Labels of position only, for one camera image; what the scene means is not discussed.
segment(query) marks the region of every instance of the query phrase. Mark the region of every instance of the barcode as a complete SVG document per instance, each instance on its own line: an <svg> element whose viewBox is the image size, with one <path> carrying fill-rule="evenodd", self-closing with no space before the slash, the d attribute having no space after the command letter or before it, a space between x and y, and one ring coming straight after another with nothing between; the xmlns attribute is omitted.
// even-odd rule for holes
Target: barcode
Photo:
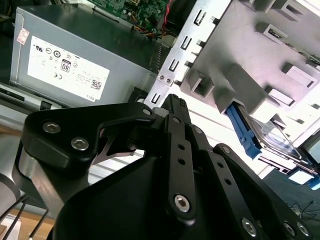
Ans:
<svg viewBox="0 0 320 240"><path fill-rule="evenodd" d="M101 89L101 85L102 85L101 82L92 80L91 88L99 91Z"/></svg>

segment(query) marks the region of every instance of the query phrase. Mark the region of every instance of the silver bolt head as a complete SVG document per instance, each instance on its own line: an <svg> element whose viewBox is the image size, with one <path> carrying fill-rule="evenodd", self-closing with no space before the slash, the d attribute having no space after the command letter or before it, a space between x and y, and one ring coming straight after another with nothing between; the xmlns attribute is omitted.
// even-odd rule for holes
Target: silver bolt head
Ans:
<svg viewBox="0 0 320 240"><path fill-rule="evenodd" d="M147 114L147 115L151 115L151 112L150 112L148 109L145 109L145 108L144 108L142 111L143 111L145 114Z"/></svg>
<svg viewBox="0 0 320 240"><path fill-rule="evenodd" d="M241 220L242 227L244 230L251 236L251 237L256 237L257 236L257 230L255 226L245 217L242 218Z"/></svg>
<svg viewBox="0 0 320 240"><path fill-rule="evenodd" d="M61 131L61 127L53 121L48 121L44 123L42 125L42 128L46 133L49 133L49 134L57 134Z"/></svg>
<svg viewBox="0 0 320 240"><path fill-rule="evenodd" d="M200 128L198 128L197 126L194 128L194 130L198 133L198 134L202 134L202 131Z"/></svg>
<svg viewBox="0 0 320 240"><path fill-rule="evenodd" d="M72 139L71 141L71 146L75 149L75 150L79 150L79 151L85 151L89 148L89 143L87 140L85 140L82 137L75 137L74 139Z"/></svg>
<svg viewBox="0 0 320 240"><path fill-rule="evenodd" d="M173 121L175 121L177 124L179 124L179 123L180 123L180 120L179 120L178 118L173 117L172 119L173 119Z"/></svg>
<svg viewBox="0 0 320 240"><path fill-rule="evenodd" d="M297 222L296 225L297 225L298 229L299 229L304 235L306 235L307 237L309 236L309 232L308 232L308 230L306 229L305 226L303 226L300 222Z"/></svg>
<svg viewBox="0 0 320 240"><path fill-rule="evenodd" d="M289 223L287 223L287 222L285 221L283 225L285 226L285 228L287 229L287 231L288 231L292 236L295 236L295 235L296 235L295 230L292 228L292 226L291 226Z"/></svg>
<svg viewBox="0 0 320 240"><path fill-rule="evenodd" d="M190 210L188 199L180 194L174 197L174 204L183 213L187 213Z"/></svg>
<svg viewBox="0 0 320 240"><path fill-rule="evenodd" d="M227 148L226 146L223 146L222 149L223 149L223 151L225 151L227 154L230 153L230 149Z"/></svg>

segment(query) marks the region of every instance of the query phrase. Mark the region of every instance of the red wire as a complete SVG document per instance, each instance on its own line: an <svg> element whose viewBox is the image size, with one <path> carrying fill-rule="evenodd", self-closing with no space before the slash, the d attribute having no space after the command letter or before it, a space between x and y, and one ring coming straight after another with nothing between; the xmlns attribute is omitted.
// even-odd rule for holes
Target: red wire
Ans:
<svg viewBox="0 0 320 240"><path fill-rule="evenodd" d="M168 15L169 15L169 12L170 12L170 4L172 3L172 1L173 0L169 0L169 3L166 5L166 12L165 12L165 16L164 16L164 22L163 22L163 25L162 25L163 29L165 29L165 26L168 23Z"/></svg>

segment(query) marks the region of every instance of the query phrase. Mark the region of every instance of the pink sticker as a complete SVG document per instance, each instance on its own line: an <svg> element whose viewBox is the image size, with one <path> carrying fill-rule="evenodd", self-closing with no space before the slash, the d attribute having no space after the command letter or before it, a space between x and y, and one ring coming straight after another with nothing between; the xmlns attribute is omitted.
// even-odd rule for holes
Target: pink sticker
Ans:
<svg viewBox="0 0 320 240"><path fill-rule="evenodd" d="M29 33L27 30L25 30L24 28L22 28L20 30L20 33L19 33L19 36L18 38L16 39L19 43L21 43L22 45L25 45L27 39L28 39L28 36L29 36Z"/></svg>

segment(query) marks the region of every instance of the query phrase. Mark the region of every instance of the circuit board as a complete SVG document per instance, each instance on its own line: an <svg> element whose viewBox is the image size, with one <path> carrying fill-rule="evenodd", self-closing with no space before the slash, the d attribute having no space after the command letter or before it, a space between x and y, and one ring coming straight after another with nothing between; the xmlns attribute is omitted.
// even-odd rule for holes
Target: circuit board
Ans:
<svg viewBox="0 0 320 240"><path fill-rule="evenodd" d="M89 0L102 10L151 31L157 28L166 12L168 0Z"/></svg>

